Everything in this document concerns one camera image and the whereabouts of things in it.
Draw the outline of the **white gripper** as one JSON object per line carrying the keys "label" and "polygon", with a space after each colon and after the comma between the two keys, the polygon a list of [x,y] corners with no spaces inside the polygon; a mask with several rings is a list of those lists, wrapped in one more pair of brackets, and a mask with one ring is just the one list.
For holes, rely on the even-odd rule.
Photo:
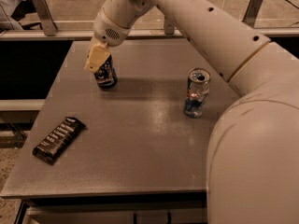
{"label": "white gripper", "polygon": [[84,69],[95,73],[111,55],[109,47],[119,46],[131,31],[131,21],[120,14],[109,15],[102,8],[93,25],[93,36],[101,43],[91,46]]}

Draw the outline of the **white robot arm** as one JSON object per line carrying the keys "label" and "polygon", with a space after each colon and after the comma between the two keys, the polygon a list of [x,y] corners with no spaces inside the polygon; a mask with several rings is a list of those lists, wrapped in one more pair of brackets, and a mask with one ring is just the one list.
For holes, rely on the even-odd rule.
{"label": "white robot arm", "polygon": [[106,0],[90,58],[157,7],[237,95],[206,157],[209,224],[299,224],[299,60],[207,0]]}

